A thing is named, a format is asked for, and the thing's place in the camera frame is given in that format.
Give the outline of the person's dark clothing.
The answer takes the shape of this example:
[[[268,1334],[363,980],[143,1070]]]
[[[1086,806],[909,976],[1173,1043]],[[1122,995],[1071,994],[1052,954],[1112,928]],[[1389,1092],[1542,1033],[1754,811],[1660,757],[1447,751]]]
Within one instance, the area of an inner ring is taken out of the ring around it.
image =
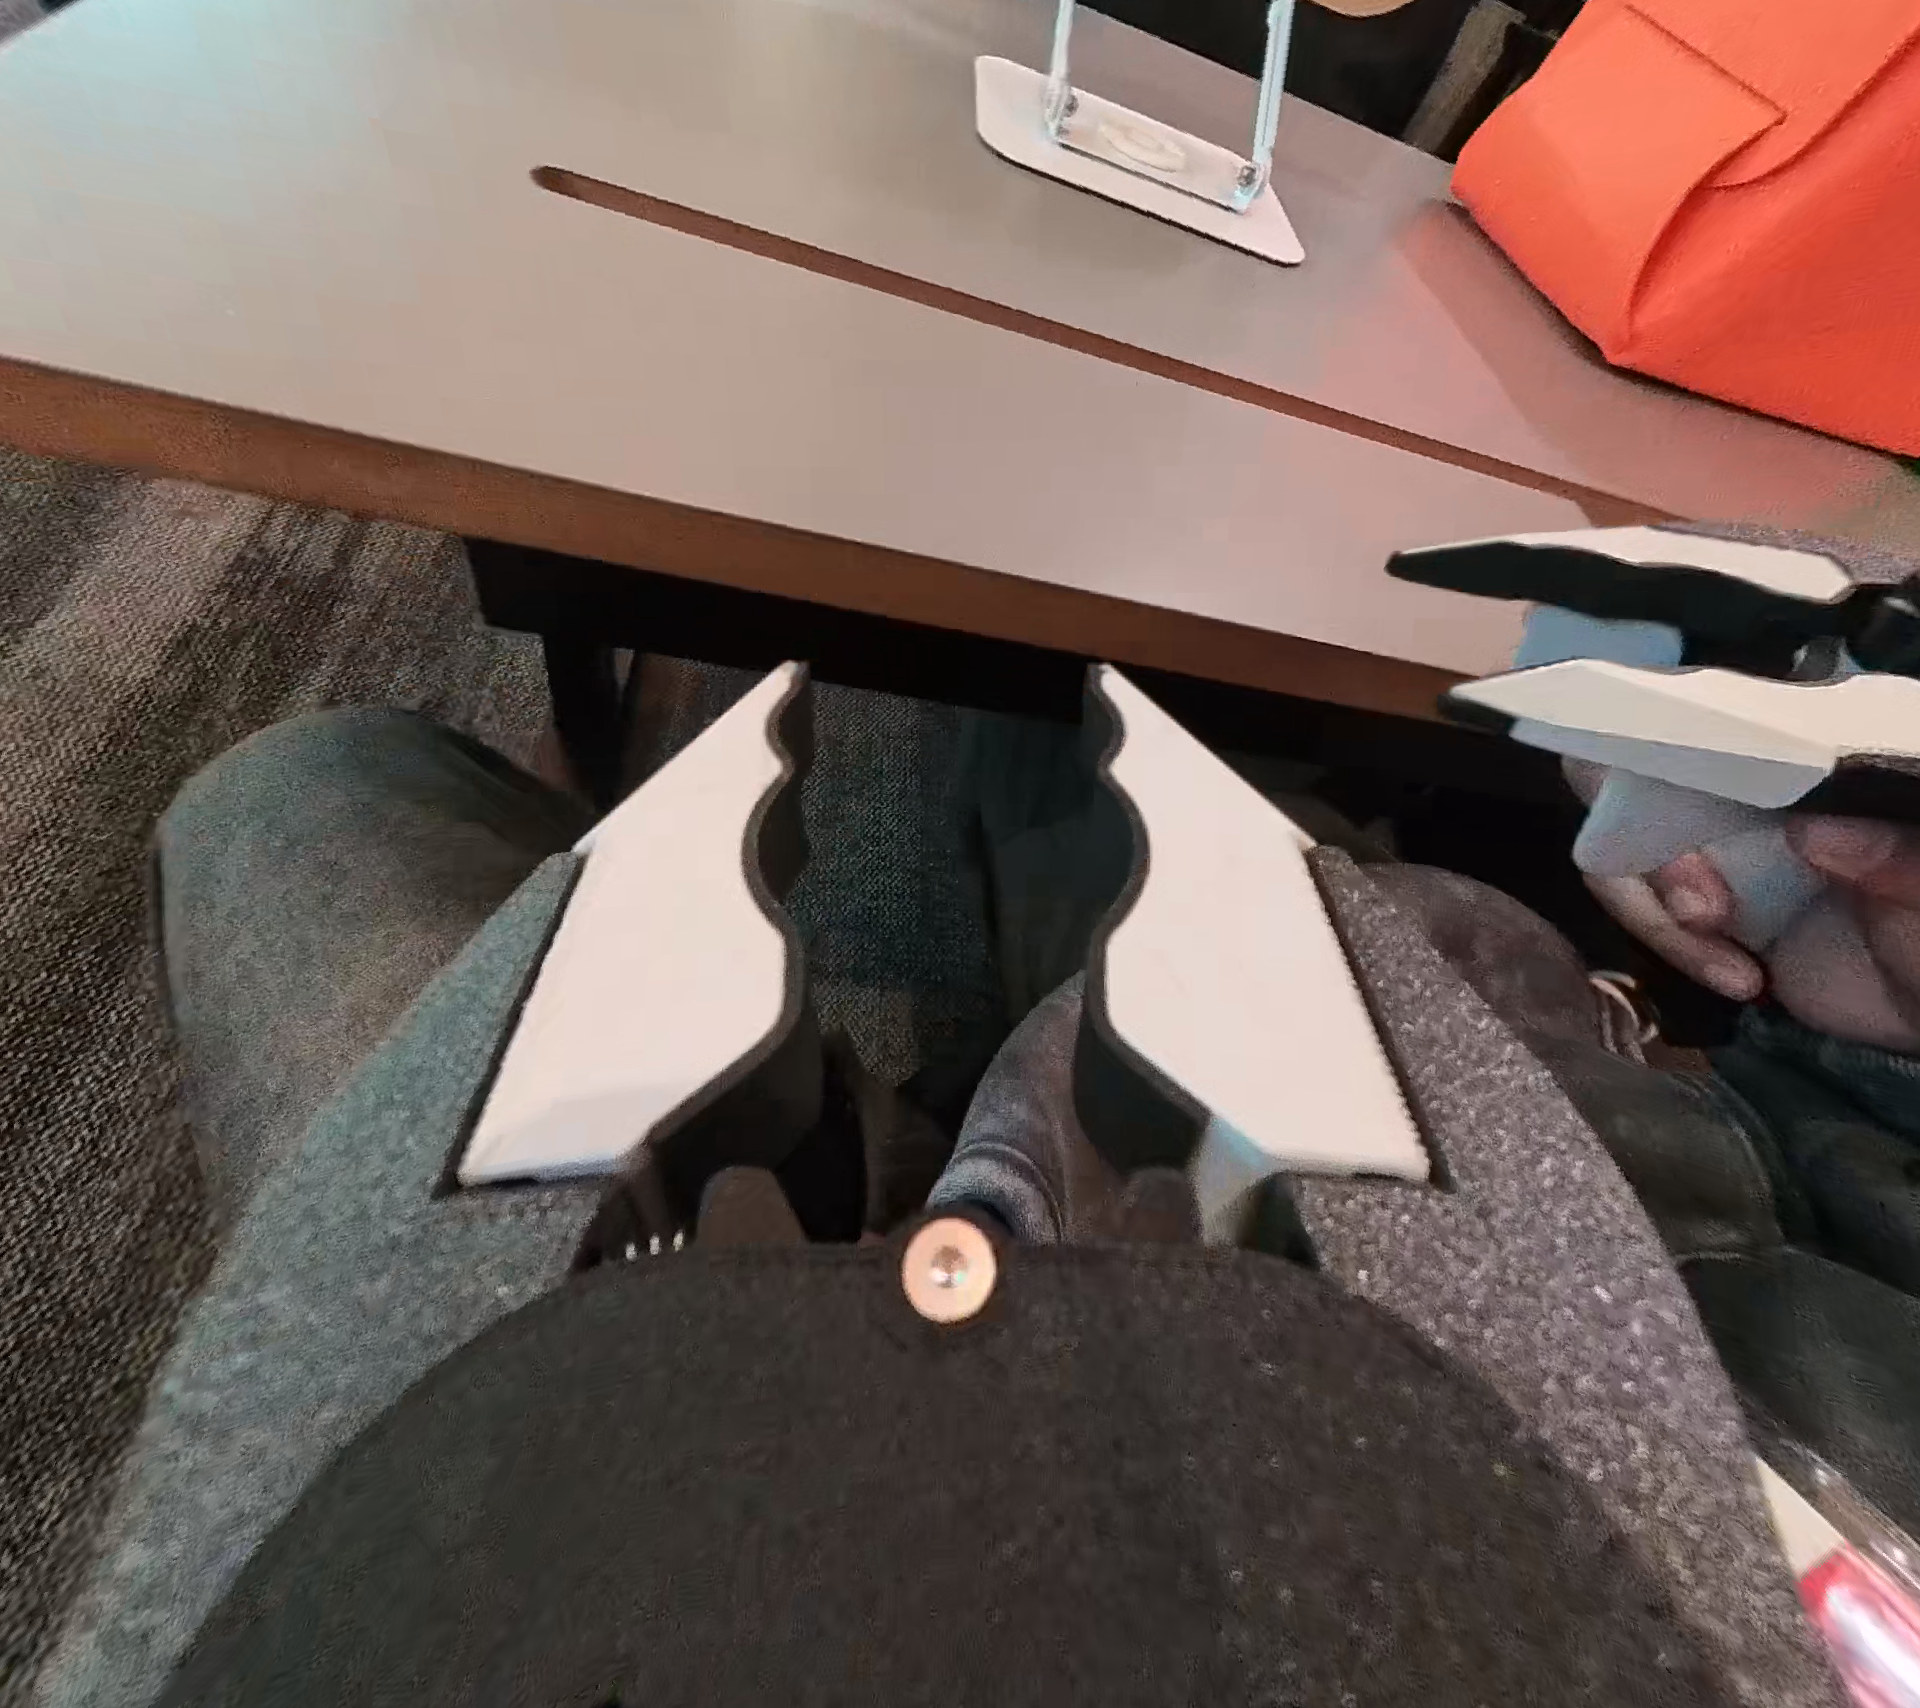
[[[803,921],[830,973],[931,1001],[907,1104],[951,1144],[924,1191],[1027,1241],[1118,1226],[1122,1182],[1071,1101],[1079,967],[1125,828],[1074,729],[830,688],[809,782],[830,878]],[[1314,778],[1237,772],[1376,864],[1501,1024],[1559,1079],[1683,1267],[1765,1431],[1918,1529],[1918,1055],[1741,1001],[1666,1065],[1583,954],[1486,881],[1386,858]],[[193,776],[156,833],[165,991],[205,1185],[238,1217],[417,994],[548,857],[577,794],[404,709],[271,724]]]

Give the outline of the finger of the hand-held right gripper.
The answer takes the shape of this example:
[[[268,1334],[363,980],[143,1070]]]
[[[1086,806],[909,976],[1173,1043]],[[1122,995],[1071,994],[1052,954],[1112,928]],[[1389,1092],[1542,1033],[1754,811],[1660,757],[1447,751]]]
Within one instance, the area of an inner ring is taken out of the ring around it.
[[[1405,586],[1666,627],[1821,627],[1860,583],[1827,554],[1620,526],[1401,548]]]
[[[1438,709],[1535,751],[1763,811],[1918,811],[1918,684],[1763,679],[1566,659],[1472,679]]]

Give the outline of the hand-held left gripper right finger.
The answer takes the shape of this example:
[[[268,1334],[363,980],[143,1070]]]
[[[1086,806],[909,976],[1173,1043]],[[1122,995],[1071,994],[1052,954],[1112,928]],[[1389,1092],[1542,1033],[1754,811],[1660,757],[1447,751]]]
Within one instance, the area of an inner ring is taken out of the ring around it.
[[[1428,1186],[1428,1143],[1319,845],[1112,666],[1083,709],[1125,881],[1083,976],[1076,1118],[1186,1191],[1204,1246],[1304,1241],[1291,1182]]]

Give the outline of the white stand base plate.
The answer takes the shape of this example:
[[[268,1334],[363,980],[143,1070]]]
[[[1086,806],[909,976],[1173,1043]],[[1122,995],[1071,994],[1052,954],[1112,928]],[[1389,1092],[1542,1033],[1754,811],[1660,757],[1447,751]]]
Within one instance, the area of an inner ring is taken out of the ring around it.
[[[1071,76],[1076,0],[1057,0],[1048,70],[989,53],[976,61],[976,131],[988,150],[1030,173],[1215,238],[1244,258],[1299,267],[1307,249],[1273,188],[1294,10],[1298,0],[1264,0],[1250,155],[1079,88]]]

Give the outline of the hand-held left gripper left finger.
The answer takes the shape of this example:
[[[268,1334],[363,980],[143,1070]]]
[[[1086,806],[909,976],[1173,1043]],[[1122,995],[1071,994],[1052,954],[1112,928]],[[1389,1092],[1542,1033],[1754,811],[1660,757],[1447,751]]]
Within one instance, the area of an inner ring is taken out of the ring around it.
[[[457,1182],[778,1170],[824,1113],[806,946],[811,675],[773,667],[574,854]]]

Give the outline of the person's right hand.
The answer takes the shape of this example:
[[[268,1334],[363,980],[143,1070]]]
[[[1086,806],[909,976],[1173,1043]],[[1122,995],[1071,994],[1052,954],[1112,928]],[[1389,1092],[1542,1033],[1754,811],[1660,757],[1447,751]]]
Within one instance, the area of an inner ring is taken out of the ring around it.
[[[1821,896],[1768,949],[1736,939],[1736,900],[1706,854],[1647,878],[1587,878],[1644,949],[1729,1001],[1775,1001],[1805,1028],[1918,1055],[1918,828],[1790,814],[1790,851]]]

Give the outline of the orange box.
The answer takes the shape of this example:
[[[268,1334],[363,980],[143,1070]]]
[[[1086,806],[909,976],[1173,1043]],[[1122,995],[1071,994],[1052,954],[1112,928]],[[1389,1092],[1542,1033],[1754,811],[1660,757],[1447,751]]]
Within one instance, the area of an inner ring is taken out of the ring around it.
[[[1453,195],[1605,362],[1918,457],[1918,0],[1587,0]]]

